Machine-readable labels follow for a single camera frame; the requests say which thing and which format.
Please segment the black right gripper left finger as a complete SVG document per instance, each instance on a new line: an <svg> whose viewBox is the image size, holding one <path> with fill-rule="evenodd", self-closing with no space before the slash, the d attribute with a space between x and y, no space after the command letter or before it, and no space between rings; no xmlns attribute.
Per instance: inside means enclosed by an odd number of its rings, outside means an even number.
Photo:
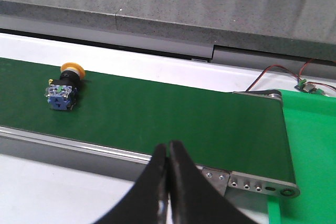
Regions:
<svg viewBox="0 0 336 224"><path fill-rule="evenodd" d="M166 223L167 207L166 146L159 144L131 189L96 223Z"/></svg>

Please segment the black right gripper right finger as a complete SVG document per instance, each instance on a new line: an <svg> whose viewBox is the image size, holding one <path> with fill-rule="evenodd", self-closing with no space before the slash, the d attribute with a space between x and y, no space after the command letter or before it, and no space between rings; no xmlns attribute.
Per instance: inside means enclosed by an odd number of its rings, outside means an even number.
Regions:
<svg viewBox="0 0 336 224"><path fill-rule="evenodd" d="M206 180L183 143L169 144L169 180L174 223L255 223Z"/></svg>

